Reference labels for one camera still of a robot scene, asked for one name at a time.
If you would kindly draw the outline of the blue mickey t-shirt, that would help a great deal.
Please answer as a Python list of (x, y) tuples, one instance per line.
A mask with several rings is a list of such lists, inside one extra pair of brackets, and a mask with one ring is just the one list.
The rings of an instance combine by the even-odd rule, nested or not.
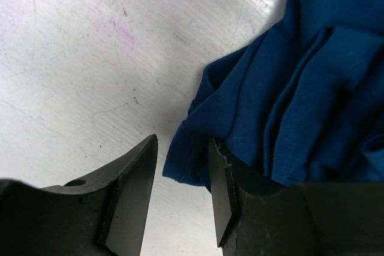
[(209, 64), (163, 176), (209, 186), (208, 140), (283, 185), (383, 180), (383, 0), (287, 0)]

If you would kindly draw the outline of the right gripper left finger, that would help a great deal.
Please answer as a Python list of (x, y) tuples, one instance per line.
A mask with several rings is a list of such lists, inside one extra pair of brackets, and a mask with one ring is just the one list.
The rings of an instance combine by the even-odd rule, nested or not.
[(142, 248), (158, 155), (158, 138), (147, 136), (123, 156), (44, 190), (62, 201), (64, 224), (109, 255), (139, 255)]

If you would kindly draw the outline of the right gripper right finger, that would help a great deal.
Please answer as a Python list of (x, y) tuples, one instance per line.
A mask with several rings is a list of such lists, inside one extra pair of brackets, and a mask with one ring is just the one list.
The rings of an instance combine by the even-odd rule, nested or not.
[(299, 188), (286, 188), (209, 141), (209, 180), (223, 255), (308, 255), (309, 218)]

